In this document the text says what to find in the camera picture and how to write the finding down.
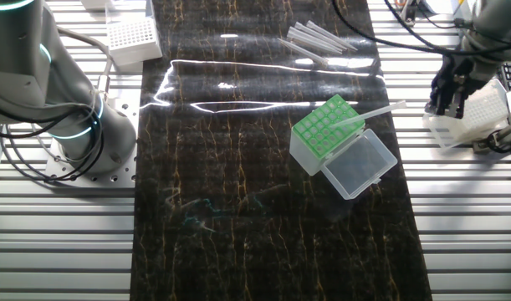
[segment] tabletop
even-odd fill
[[[365,0],[339,1],[372,34]],[[329,1],[154,1],[164,53],[146,62],[134,300],[432,298],[401,164],[353,201],[289,155],[291,127],[335,94],[388,105],[376,44]],[[357,52],[327,68],[277,38],[313,21]],[[400,158],[389,115],[367,120]]]

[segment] robotic arm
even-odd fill
[[[511,0],[477,0],[469,26],[458,46],[460,50],[511,44]],[[481,89],[507,60],[511,60],[511,49],[484,55],[443,56],[442,67],[432,81],[426,112],[461,119],[468,96]]]
[[[100,86],[107,89],[108,77],[101,80]],[[0,0],[0,112],[5,113],[0,123],[46,120],[68,114],[75,106],[93,108],[102,125],[104,149],[89,172],[121,166],[135,146],[135,130],[96,93],[71,58],[49,7],[43,0]],[[93,122],[85,114],[72,114],[49,134],[68,158],[81,158],[90,153]]]

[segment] mounting plate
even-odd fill
[[[138,132],[138,115],[140,108],[138,106],[140,100],[128,101],[122,98],[108,99],[107,104],[123,112],[129,118],[131,124],[135,127],[136,133]],[[136,179],[136,154],[137,147],[135,145],[132,155],[127,159],[119,169],[108,172],[102,175],[83,175],[75,181],[65,181],[65,186],[74,188],[106,188],[106,189],[119,189],[119,188],[135,188]],[[53,139],[51,143],[51,152],[55,156],[61,156],[59,143]],[[74,168],[68,164],[60,161],[55,161],[53,157],[49,157],[45,173],[47,175],[61,176],[72,171]]]

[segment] black cable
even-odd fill
[[[495,130],[493,133],[489,134],[488,138],[486,139],[486,145],[489,147],[491,151],[498,152],[499,154],[506,154],[511,151],[511,145],[509,148],[504,149],[500,148],[495,145],[495,137],[494,135],[497,134],[500,130]]]
[[[424,11],[424,9],[421,8],[420,5],[417,5],[416,8],[419,10],[419,12],[422,13],[422,16],[424,16],[424,18],[426,20],[428,20],[429,23],[431,23],[433,26],[437,27],[437,28],[440,28],[440,29],[453,29],[453,28],[459,28],[458,26],[456,25],[452,25],[452,26],[440,26],[440,25],[437,25],[435,22],[433,22],[428,16],[427,16],[427,13]]]
[[[440,49],[440,50],[446,50],[446,48],[444,47],[440,47],[440,46],[437,46],[436,44],[434,43],[430,43],[428,42],[427,40],[425,40],[423,37],[421,37],[419,34],[417,34],[413,29],[411,29],[409,27],[409,25],[406,24],[406,22],[404,22],[404,20],[402,20],[402,18],[400,17],[400,15],[398,14],[398,12],[392,7],[391,3],[389,2],[389,0],[384,0],[385,3],[386,3],[386,6],[389,8],[389,10],[391,11],[392,15],[396,18],[396,21],[398,21],[398,23],[405,29],[407,30],[407,32],[412,35],[413,37],[415,37],[416,39],[418,39],[419,41],[421,41],[422,43],[424,43],[426,46],[430,47],[430,48],[434,48],[434,49]]]
[[[340,12],[340,9],[339,9],[339,6],[337,5],[336,0],[331,0],[331,4],[333,6],[333,9],[335,10],[335,13],[337,14],[337,17],[339,17],[340,21],[342,21],[342,23],[344,23],[346,25],[346,27],[348,27],[351,31],[353,31],[354,33],[359,34],[361,37],[366,38],[366,39],[368,39],[370,41],[377,42],[377,43],[383,43],[385,45],[389,45],[389,46],[392,46],[392,47],[407,48],[407,49],[427,52],[427,53],[431,53],[431,54],[443,54],[443,55],[451,55],[451,54],[453,54],[453,55],[492,54],[492,53],[496,53],[496,52],[500,52],[500,51],[511,49],[511,45],[507,45],[507,46],[504,46],[504,47],[501,47],[501,48],[494,48],[494,49],[488,49],[488,50],[458,51],[458,50],[452,50],[452,49],[445,49],[445,50],[432,49],[432,48],[426,48],[426,47],[421,47],[421,46],[413,46],[413,45],[406,45],[406,44],[403,44],[403,43],[391,42],[391,41],[387,41],[387,40],[384,40],[384,39],[380,39],[380,38],[376,38],[376,37],[371,37],[370,35],[368,35],[366,33],[363,33],[362,31],[360,31],[358,28],[354,27],[352,24],[350,24],[345,19],[345,17]]]
[[[48,176],[48,175],[45,175],[43,174],[41,171],[38,171],[37,169],[35,169],[33,166],[31,166],[30,164],[28,164],[23,156],[21,156],[21,153],[18,151],[18,148],[17,146],[15,145],[15,142],[13,141],[13,139],[9,139],[10,140],[10,144],[13,148],[13,151],[15,152],[16,156],[19,158],[19,160],[26,166],[28,167],[31,171],[34,171],[36,174],[38,174],[39,176],[32,176],[32,175],[29,175],[28,173],[26,173],[25,171],[21,170],[14,162],[13,160],[10,158],[9,154],[8,154],[8,150],[6,149],[6,146],[2,143],[2,140],[1,140],[1,147],[3,148],[3,152],[4,152],[4,155],[7,157],[8,159],[8,162],[20,173],[22,174],[23,176],[26,176],[32,180],[35,180],[35,181],[73,181],[73,180],[76,180],[77,178],[79,178],[80,176],[82,176],[83,174],[85,174],[87,171],[89,171],[89,169],[91,169],[91,167],[93,167],[95,165],[95,163],[97,162],[97,160],[100,158],[102,152],[103,152],[103,149],[104,149],[104,144],[105,144],[105,141],[104,141],[104,136],[102,135],[102,124],[100,123],[100,120],[99,120],[99,117],[94,114],[94,119],[95,119],[95,122],[97,122],[97,125],[99,126],[99,134],[100,134],[100,150],[97,154],[97,156],[95,156],[94,160],[83,170],[83,171],[80,171],[89,161],[89,159],[91,158],[91,156],[93,155],[93,152],[90,152],[89,155],[84,158],[83,162],[77,166],[76,168],[74,168],[74,170],[72,170],[71,172],[63,175],[63,176],[57,176],[57,177],[51,177],[51,176]],[[99,139],[95,139],[95,132],[97,131],[97,129],[95,129],[95,122],[92,122],[92,131],[90,132],[90,150],[93,150],[97,143],[99,142]],[[6,125],[6,130],[7,132],[9,133],[10,132],[10,129],[8,127],[8,125]],[[80,173],[76,176],[73,176],[74,173],[80,171]]]
[[[52,129],[55,127],[58,123],[60,123],[62,120],[64,120],[67,116],[63,116],[63,118],[60,118],[59,120],[56,120],[54,122],[51,122],[50,124],[43,127],[41,130],[34,131],[32,133],[28,134],[22,134],[22,135],[11,135],[11,134],[5,134],[0,132],[0,137],[2,138],[11,138],[11,139],[23,139],[23,138],[32,138],[39,134],[43,134],[44,132]]]

